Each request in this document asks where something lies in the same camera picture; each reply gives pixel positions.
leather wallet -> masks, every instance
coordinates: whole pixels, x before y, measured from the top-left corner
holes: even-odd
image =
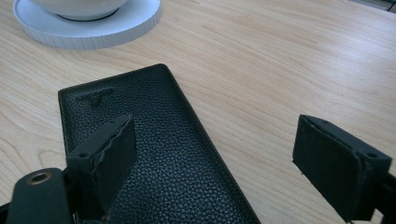
[[[260,223],[166,65],[63,89],[59,104],[66,154],[134,117],[137,163],[107,223]]]

